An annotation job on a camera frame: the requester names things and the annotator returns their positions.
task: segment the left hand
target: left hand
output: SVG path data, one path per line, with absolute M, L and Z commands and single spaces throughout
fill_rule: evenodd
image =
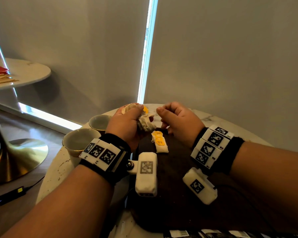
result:
M 120 107 L 110 119 L 105 133 L 120 137 L 129 145 L 131 152 L 133 152 L 138 147 L 140 140 L 137 132 L 137 118 L 141 115 L 144 106 L 143 104 L 138 104 L 137 107 L 122 114 L 121 111 L 125 106 Z

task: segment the forearm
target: forearm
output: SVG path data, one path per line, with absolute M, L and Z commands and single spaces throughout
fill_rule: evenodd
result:
M 298 153 L 244 142 L 230 176 L 298 222 Z
M 3 237 L 97 237 L 112 194 L 102 176 L 78 165 Z

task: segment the white plastic device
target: white plastic device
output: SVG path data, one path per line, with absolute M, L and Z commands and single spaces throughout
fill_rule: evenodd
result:
M 217 198 L 217 189 L 200 169 L 192 167 L 182 180 L 204 204 L 209 205 Z
M 157 195 L 157 154 L 143 152 L 139 154 L 138 160 L 129 160 L 133 168 L 128 172 L 136 175 L 135 190 L 139 196 L 155 197 Z

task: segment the right hand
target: right hand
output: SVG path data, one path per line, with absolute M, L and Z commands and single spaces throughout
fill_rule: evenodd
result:
M 194 112 L 178 102 L 167 103 L 163 107 L 157 108 L 157 114 L 161 117 L 161 128 L 170 126 L 168 133 L 173 133 L 178 140 L 190 148 L 205 127 Z

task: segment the hand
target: hand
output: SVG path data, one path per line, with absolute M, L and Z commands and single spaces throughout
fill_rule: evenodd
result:
M 199 132 L 205 127 L 203 122 L 191 110 L 178 102 L 167 103 L 157 108 L 161 117 L 161 128 L 168 128 L 169 134 L 180 140 L 188 147 L 192 147 Z
M 121 111 L 125 106 L 120 107 L 110 119 L 105 133 L 120 137 L 129 145 L 131 152 L 133 152 L 138 147 L 140 140 L 140 136 L 137 133 L 137 118 L 142 113 L 144 106 L 138 104 L 137 107 L 122 114 Z

